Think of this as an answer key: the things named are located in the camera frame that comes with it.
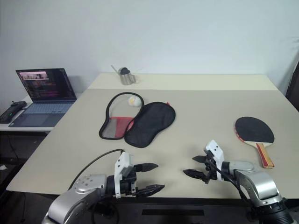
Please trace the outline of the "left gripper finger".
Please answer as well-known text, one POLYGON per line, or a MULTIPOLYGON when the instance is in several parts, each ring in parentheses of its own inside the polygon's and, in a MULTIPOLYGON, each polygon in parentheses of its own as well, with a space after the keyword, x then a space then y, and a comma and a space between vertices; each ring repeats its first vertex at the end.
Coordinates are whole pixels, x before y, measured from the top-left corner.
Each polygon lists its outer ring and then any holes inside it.
POLYGON ((154 163, 142 163, 136 165, 136 171, 137 172, 148 172, 155 168, 157 168, 158 165, 154 163))
POLYGON ((140 197, 152 196, 152 195, 156 194, 157 192, 161 191, 164 187, 165 187, 165 185, 162 185, 162 184, 153 184, 153 185, 146 186, 143 189, 137 188, 135 197, 140 198, 140 197))

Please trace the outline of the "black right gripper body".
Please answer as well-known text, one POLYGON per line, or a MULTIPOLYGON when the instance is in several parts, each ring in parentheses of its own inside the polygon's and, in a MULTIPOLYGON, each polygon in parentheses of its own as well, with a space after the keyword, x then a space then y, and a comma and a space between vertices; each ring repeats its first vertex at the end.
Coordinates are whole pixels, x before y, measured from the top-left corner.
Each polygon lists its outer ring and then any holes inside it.
POLYGON ((204 165, 206 166, 206 177, 205 177, 205 184, 208 184, 210 180, 217 180, 217 165, 216 160, 214 159, 214 155, 210 152, 205 150, 206 155, 204 156, 204 165))

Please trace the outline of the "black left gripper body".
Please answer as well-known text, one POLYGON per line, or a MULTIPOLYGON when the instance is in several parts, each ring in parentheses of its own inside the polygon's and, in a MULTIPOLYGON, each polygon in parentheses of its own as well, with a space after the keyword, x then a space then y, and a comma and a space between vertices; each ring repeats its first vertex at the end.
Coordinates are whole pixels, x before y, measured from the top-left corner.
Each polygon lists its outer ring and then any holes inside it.
POLYGON ((125 172, 122 173, 122 179, 120 180, 121 195, 125 194, 126 196, 136 196, 136 180, 136 165, 134 165, 133 167, 125 168, 125 172))

